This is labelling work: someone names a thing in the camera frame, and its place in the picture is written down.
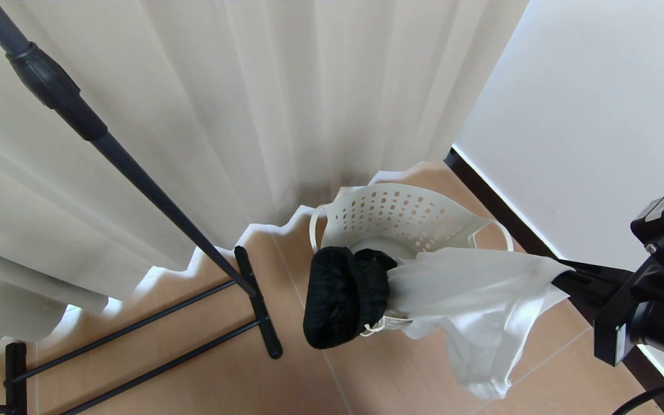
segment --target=baseboard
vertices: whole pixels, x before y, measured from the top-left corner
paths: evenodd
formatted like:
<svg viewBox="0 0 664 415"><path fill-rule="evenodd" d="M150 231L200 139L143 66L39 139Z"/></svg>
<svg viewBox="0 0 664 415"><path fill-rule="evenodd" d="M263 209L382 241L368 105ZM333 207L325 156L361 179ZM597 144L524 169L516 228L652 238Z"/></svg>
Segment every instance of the baseboard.
<svg viewBox="0 0 664 415"><path fill-rule="evenodd" d="M488 184L486 179L469 163L469 160L462 157L455 149L450 149L450 153L445 158L445 163L496 220L509 230L525 251L534 255L558 258L559 253L554 250L554 247L551 247L549 242L538 236L533 227L527 224L528 221L523 220L522 215L510 207L510 203ZM589 323L593 323L595 312L583 304L570 300L583 317ZM646 390L664 384L664 376L638 348L632 349L627 355L624 359L624 365ZM655 403L664 412L664 394L657 397Z"/></svg>

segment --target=laundry basket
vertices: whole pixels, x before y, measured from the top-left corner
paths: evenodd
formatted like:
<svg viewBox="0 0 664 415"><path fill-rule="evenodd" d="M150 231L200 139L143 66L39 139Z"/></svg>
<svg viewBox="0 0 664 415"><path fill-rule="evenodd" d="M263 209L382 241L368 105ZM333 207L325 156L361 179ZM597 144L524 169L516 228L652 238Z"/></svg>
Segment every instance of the laundry basket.
<svg viewBox="0 0 664 415"><path fill-rule="evenodd" d="M327 213L321 247L366 248L385 252L398 262L413 259L419 252L443 247L477 248L475 235L488 224L503 232L507 250L514 242L506 228L495 220L482 218L437 192L396 183L370 184L337 197L314 210L309 223L309 240L317 252L316 221ZM398 329L409 320L386 312L370 335L382 329Z"/></svg>

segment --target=black metal clothes rack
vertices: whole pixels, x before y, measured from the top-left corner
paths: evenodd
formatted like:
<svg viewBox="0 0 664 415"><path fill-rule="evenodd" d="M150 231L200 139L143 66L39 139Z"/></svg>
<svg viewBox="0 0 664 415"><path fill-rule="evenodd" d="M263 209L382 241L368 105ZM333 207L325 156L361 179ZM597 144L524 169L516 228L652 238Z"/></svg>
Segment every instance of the black metal clothes rack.
<svg viewBox="0 0 664 415"><path fill-rule="evenodd" d="M198 300L203 300L210 295L237 284L250 297L250 304L255 312L255 319L243 324L242 326L212 339L203 346L177 357L174 360L165 363L144 375L137 376L127 383L101 394L94 399L90 399L74 408L66 410L63 414L74 414L83 412L94 405L100 404L111 397L121 394L138 384L161 375L164 371L176 367L188 360L205 353L213 347L229 341L232 337L245 333L255 326L258 326L266 345L266 350L271 358L278 359L284 350L280 344L276 331L271 323L271 318L266 309L266 304L261 295L260 286L256 281L250 264L247 250L243 247L235 247L235 257L239 271L227 262L214 245L196 228L189 218L179 209L178 206L168 197L168 195L156 184L153 179L143 170L139 164L132 158L118 141L109 133L107 126L96 115L82 97L81 90L72 79L66 74L58 63L53 61L50 56L43 52L34 42L30 42L19 31L18 27L10 20L9 16L0 7L0 46L6 52L7 59L12 64L17 76L27 86L27 88L40 99L45 106L55 110L66 123L74 129L83 139L90 142L99 150L109 162L116 167L137 189L142 192L153 204L168 216L176 226L183 231L211 260L219 265L219 268L230 276L230 280L213 286L191 299L184 300L174 304L168 309L155 313L150 317L133 323L115 333L102 337L97 341L91 342L79 349L64 354L61 357L51 360L37 367L27 370L26 355L27 346L22 342L13 342L8 344L5 352L5 390L7 401L5 405L0 405L0 413L12 413L16 415L27 415L27 379L35 376L42 371L48 370L65 363L75 357L95 349L96 347L107 344L118 339L131 331L139 329L148 323L152 323L158 318L163 318L177 310L181 310L187 305L193 304Z"/></svg>

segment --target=tile floor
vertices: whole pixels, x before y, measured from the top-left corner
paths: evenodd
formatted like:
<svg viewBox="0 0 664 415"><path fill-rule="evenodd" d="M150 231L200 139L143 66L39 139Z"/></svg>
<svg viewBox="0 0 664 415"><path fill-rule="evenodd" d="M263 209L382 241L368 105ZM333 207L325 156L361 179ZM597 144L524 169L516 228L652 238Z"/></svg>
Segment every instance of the tile floor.
<svg viewBox="0 0 664 415"><path fill-rule="evenodd" d="M443 163L421 167L401 182L438 191L477 215L491 216ZM301 330L312 255L309 216L300 210L284 228L261 226L244 243L284 344L280 360L267 356L260 331L253 329L85 413L608 415L642 391L624 366L611 368L593 358L590 326L567 301L535 324L514 369L514 385L501 401L480 401L458 386L441 333L412 341L384 331L326 352L312 349ZM480 247L503 248L497 229L485 229L477 240ZM30 364L46 362L227 278L206 258L197 255L195 260L197 276L169 271L148 276L119 312L112 307L98 316L68 311L49 337L30 345ZM230 287L35 376L28 381L29 412L60 413L251 318L247 297ZM657 413L650 402L633 415Z"/></svg>

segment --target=curtain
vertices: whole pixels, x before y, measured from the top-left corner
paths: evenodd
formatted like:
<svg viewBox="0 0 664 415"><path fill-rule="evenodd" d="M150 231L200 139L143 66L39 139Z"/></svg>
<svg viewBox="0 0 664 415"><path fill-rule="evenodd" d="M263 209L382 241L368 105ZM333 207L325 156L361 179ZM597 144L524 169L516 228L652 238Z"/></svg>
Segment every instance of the curtain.
<svg viewBox="0 0 664 415"><path fill-rule="evenodd" d="M527 0L2 2L205 234L442 160ZM193 245L0 49L0 258L124 299Z"/></svg>

